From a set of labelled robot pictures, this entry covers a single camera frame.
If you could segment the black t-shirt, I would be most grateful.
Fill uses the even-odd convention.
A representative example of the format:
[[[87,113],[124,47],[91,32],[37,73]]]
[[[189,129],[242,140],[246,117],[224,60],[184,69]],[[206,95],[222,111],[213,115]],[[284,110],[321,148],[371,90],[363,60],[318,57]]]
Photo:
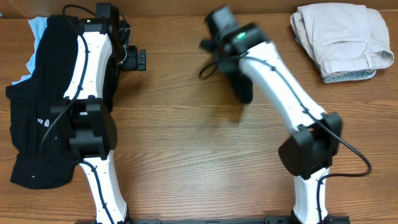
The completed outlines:
[[[238,58],[224,58],[218,70],[228,78],[235,96],[242,104],[249,104],[253,99],[253,82],[245,76],[238,65]]]

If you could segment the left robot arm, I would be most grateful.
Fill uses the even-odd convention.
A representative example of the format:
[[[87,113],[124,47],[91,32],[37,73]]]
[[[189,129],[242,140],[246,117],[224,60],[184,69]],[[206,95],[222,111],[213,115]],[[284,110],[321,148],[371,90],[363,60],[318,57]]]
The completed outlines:
[[[131,27],[110,2],[96,5],[77,28],[78,53],[72,79],[50,112],[51,127],[79,164],[96,207],[95,223],[132,223],[114,166],[118,132],[105,103],[105,91],[120,72],[146,70],[146,50],[130,45]]]

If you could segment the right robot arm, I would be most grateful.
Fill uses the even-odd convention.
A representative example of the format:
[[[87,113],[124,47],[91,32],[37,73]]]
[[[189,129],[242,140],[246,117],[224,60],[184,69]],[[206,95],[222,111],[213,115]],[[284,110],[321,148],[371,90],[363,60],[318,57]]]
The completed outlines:
[[[289,215],[267,216],[265,223],[349,223],[347,216],[328,213],[326,181],[340,146],[342,119],[327,113],[300,86],[281,59],[273,41],[255,23],[240,25],[228,6],[211,11],[205,22],[210,32],[200,47],[214,55],[200,78],[220,72],[228,77],[240,102],[253,99],[258,86],[282,118],[288,139],[279,157],[294,178],[295,204]]]

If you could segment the light blue garment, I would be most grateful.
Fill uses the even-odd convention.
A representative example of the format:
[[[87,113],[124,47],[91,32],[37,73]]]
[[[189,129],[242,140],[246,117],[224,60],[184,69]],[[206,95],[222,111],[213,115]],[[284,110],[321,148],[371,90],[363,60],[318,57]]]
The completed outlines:
[[[28,80],[35,70],[35,56],[40,43],[40,40],[44,34],[45,29],[47,28],[47,17],[35,17],[34,19],[28,20],[31,31],[34,36],[34,53],[30,57],[30,60],[26,63],[27,70],[29,71],[28,75],[21,76],[20,80],[12,82],[12,85],[16,85],[20,82],[24,82]]]

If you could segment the folded beige trousers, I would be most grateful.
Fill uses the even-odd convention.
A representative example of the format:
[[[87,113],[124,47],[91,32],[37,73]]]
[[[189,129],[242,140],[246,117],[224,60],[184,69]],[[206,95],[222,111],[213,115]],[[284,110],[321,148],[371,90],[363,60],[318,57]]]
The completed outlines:
[[[323,75],[378,71],[394,62],[385,20],[365,5],[332,2],[300,6],[291,15],[290,25]]]

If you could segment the black polo shirt with logo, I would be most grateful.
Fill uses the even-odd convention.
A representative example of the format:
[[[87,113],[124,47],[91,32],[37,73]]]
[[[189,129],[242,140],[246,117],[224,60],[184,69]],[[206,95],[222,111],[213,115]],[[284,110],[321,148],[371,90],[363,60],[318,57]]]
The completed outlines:
[[[61,101],[72,79],[78,53],[79,18],[50,16],[40,40],[32,76],[6,88],[10,99],[12,143],[17,157],[11,182],[28,189],[54,189],[72,180],[76,165],[56,128],[51,107]],[[105,103],[113,108],[118,80],[111,80]]]

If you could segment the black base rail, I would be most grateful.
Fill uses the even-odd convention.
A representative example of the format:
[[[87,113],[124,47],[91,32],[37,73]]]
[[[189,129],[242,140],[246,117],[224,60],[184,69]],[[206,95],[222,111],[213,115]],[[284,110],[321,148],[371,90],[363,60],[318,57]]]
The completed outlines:
[[[78,224],[94,224],[92,222],[77,222]],[[159,219],[139,219],[131,220],[127,219],[126,222],[117,223],[127,223],[127,224],[293,224],[300,223],[293,215],[283,215],[283,216],[268,216],[265,218],[255,218],[255,219],[224,219],[224,220],[167,220],[162,221]],[[333,215],[328,215],[324,223],[328,224],[350,224],[351,221],[349,217],[336,217]]]

